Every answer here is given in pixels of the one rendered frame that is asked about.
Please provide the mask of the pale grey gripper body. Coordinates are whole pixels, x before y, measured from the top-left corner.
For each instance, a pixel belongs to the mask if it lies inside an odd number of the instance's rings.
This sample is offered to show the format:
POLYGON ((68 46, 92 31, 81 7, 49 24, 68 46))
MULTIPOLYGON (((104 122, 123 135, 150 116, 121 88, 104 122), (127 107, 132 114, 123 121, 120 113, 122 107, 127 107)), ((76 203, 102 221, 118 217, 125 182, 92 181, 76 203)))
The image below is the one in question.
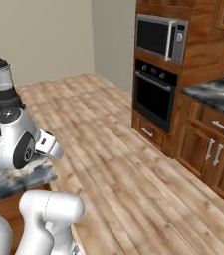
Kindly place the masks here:
POLYGON ((36 143, 36 152, 53 159, 61 159, 64 155, 62 147, 50 134, 41 135, 40 140, 36 143))

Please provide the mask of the black blender with clear jar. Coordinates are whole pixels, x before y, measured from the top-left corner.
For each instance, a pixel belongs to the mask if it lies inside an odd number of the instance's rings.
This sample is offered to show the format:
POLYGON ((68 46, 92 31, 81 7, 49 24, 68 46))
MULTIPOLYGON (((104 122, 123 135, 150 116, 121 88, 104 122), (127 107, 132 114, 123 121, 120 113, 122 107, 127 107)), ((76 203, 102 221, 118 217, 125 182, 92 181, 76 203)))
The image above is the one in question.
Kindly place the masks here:
POLYGON ((25 109, 26 105, 15 89, 10 64, 0 58, 0 111, 7 107, 25 109))

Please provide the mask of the wooden island cabinet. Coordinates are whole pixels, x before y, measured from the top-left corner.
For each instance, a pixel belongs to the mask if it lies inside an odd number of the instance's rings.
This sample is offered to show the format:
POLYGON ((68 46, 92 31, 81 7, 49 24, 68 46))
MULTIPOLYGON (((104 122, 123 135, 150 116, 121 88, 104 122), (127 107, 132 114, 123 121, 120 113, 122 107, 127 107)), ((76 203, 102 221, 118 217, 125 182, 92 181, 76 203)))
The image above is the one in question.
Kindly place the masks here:
POLYGON ((0 255, 14 255, 23 235, 19 201, 24 192, 0 200, 0 255))

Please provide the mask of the black built-in oven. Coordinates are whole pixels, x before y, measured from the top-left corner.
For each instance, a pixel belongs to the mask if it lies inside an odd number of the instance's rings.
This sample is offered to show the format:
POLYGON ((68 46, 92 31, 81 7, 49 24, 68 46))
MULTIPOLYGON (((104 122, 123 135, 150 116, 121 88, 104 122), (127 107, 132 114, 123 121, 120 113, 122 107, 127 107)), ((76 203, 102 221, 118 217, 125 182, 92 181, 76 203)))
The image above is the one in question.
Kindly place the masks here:
POLYGON ((170 130, 176 85, 176 74, 135 60, 135 108, 165 132, 170 130))

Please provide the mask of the wooden base cupboard run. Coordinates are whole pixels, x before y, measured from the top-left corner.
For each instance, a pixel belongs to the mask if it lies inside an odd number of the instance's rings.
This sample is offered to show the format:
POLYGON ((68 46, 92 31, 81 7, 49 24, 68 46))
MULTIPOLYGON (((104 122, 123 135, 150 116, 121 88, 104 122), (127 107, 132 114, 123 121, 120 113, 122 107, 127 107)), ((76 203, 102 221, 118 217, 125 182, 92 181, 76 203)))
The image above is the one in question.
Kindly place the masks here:
POLYGON ((224 114, 183 95, 178 127, 175 158, 224 198, 224 114))

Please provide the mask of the silver microwave oven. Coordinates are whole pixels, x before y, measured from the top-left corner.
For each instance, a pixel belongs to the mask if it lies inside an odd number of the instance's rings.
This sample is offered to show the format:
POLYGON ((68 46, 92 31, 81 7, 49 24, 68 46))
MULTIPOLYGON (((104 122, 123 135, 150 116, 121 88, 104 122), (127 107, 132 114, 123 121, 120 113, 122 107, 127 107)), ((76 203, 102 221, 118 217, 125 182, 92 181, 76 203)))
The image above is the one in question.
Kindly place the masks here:
POLYGON ((136 15, 136 46, 165 61, 181 64, 188 22, 146 14, 136 15))

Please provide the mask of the tall wooden oven cabinet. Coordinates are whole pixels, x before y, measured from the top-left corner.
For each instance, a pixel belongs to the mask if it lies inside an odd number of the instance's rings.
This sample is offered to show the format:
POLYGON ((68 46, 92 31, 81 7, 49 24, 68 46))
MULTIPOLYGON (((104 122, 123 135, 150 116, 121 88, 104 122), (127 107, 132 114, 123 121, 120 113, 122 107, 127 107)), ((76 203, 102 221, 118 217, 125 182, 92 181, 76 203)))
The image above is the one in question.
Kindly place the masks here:
POLYGON ((220 0, 137 0, 136 15, 146 14, 188 22, 182 63, 165 61, 136 46, 132 91, 132 127, 167 156, 172 155, 182 105, 180 90, 184 87, 224 77, 224 31, 216 29, 220 0), (141 59, 177 75, 169 132, 153 124, 135 108, 135 60, 141 59))

